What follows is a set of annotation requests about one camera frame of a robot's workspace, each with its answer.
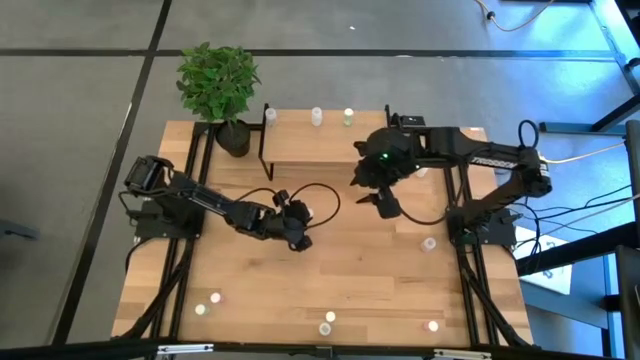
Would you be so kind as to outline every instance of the wooden platform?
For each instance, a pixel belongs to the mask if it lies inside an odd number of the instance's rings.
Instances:
[[[280,124],[286,121],[282,114],[279,121]],[[173,161],[177,169],[184,168],[192,126],[192,122],[167,123],[159,154]],[[481,129],[464,132],[485,139]],[[232,158],[216,145],[207,185],[234,198],[257,187],[287,189],[291,193],[304,184],[324,182],[340,193],[342,208],[333,221],[309,230],[314,245],[303,253],[291,252],[283,241],[261,242],[238,234],[222,218],[208,214],[203,236],[195,248],[180,339],[469,345],[460,275],[444,224],[420,226],[404,218],[380,219],[375,207],[355,204],[366,190],[348,185],[353,173],[345,171],[344,164],[278,165],[274,181],[269,182],[257,158],[258,144],[259,133],[254,132],[251,152],[241,159]],[[344,159],[351,156],[347,148],[345,145],[339,150]],[[277,159],[275,150],[271,153],[272,161]],[[488,168],[472,166],[470,179],[476,198],[496,186],[493,171]],[[441,170],[430,169],[421,179],[412,176],[393,189],[406,211],[418,219],[435,219],[445,208],[446,189]],[[250,199],[270,204],[270,196],[257,193]],[[336,206],[333,195],[322,188],[309,188],[299,198],[313,208],[316,214],[313,222],[326,218]],[[420,250],[420,242],[429,236],[436,238],[437,246],[425,254]],[[166,248],[167,241],[158,240],[134,254],[114,335],[129,329],[156,294]],[[520,336],[531,341],[513,260],[500,247],[483,249],[492,298]],[[223,294],[223,303],[209,303],[209,295],[214,291]],[[194,307],[200,303],[211,306],[208,315],[195,314]],[[481,309],[476,301],[481,339],[486,341]],[[322,337],[318,326],[329,310],[336,313],[337,320],[331,335]],[[423,323],[431,320],[440,325],[436,333],[422,329]],[[163,333],[167,328],[168,316]]]
[[[353,143],[387,126],[384,111],[356,111],[351,126],[344,125],[343,110],[322,110],[321,126],[311,124],[311,109],[276,111],[278,119],[265,131],[263,153],[264,161],[276,164],[355,164],[360,158]]]

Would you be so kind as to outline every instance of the wooden table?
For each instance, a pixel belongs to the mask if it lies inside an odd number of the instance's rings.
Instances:
[[[159,155],[170,159],[177,169],[184,168],[193,124],[167,123]],[[482,129],[465,129],[464,133],[486,139]],[[235,198],[257,187],[292,193],[304,184],[324,182],[339,192],[342,208],[333,221],[308,231],[314,245],[303,253],[290,251],[283,241],[258,241],[236,233],[221,217],[208,213],[195,247],[181,340],[469,345],[460,275],[444,224],[421,226],[405,218],[383,220],[374,206],[355,204],[367,191],[349,186],[353,168],[345,171],[344,165],[281,164],[274,181],[269,182],[257,158],[258,145],[259,133],[254,132],[250,153],[240,159],[215,145],[207,185]],[[496,187],[491,169],[471,166],[469,177],[474,198]],[[447,203],[444,175],[437,169],[430,169],[423,178],[403,180],[394,193],[418,219],[439,217]],[[250,199],[271,204],[270,197],[263,192]],[[333,195],[322,188],[304,190],[299,198],[313,208],[316,215],[312,222],[325,219],[336,206]],[[420,243],[430,236],[437,240],[437,246],[425,254]],[[133,255],[113,335],[129,329],[155,296],[167,244],[165,240],[154,241]],[[512,258],[501,247],[484,246],[483,250],[494,302],[518,334],[531,341]],[[223,294],[224,302],[209,303],[214,291]],[[486,342],[482,306],[477,299],[475,302],[480,338]],[[200,303],[209,304],[211,312],[196,315],[194,307]],[[329,310],[336,313],[337,320],[331,334],[323,337],[318,326]],[[163,334],[169,327],[169,314],[167,310]],[[438,332],[423,330],[423,323],[431,320],[439,323]]]

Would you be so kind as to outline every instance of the wooden shelf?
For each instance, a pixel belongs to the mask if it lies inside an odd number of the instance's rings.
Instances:
[[[386,127],[384,111],[356,111],[345,126],[344,110],[322,110],[322,125],[311,124],[311,109],[276,109],[278,119],[265,129],[263,159],[270,163],[355,164],[353,147],[373,131]]]

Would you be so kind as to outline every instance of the green plant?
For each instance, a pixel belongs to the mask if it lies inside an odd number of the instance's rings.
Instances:
[[[208,42],[182,53],[184,63],[178,68],[182,81],[176,85],[184,107],[209,122],[236,123],[238,113],[249,109],[253,84],[262,84],[251,54],[240,47],[209,49]]]

